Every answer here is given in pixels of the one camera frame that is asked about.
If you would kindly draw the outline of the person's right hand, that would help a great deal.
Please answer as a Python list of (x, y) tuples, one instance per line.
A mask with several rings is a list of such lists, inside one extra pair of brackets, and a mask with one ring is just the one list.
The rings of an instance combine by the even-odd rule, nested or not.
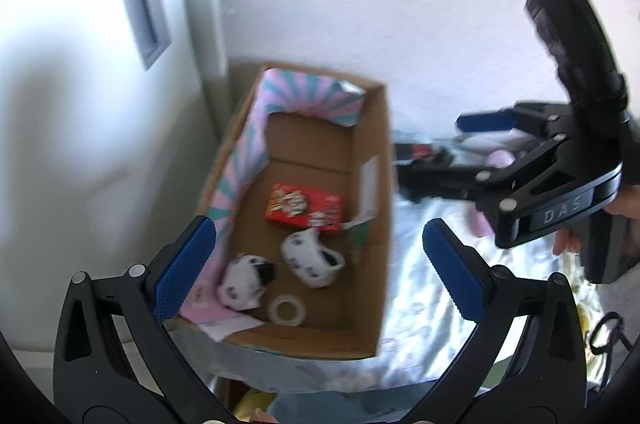
[(635, 259), (639, 256), (639, 186), (623, 186), (613, 202), (593, 214), (584, 223), (560, 229), (554, 237), (552, 252), (582, 253), (597, 244), (610, 244), (611, 233), (618, 229), (620, 253)]

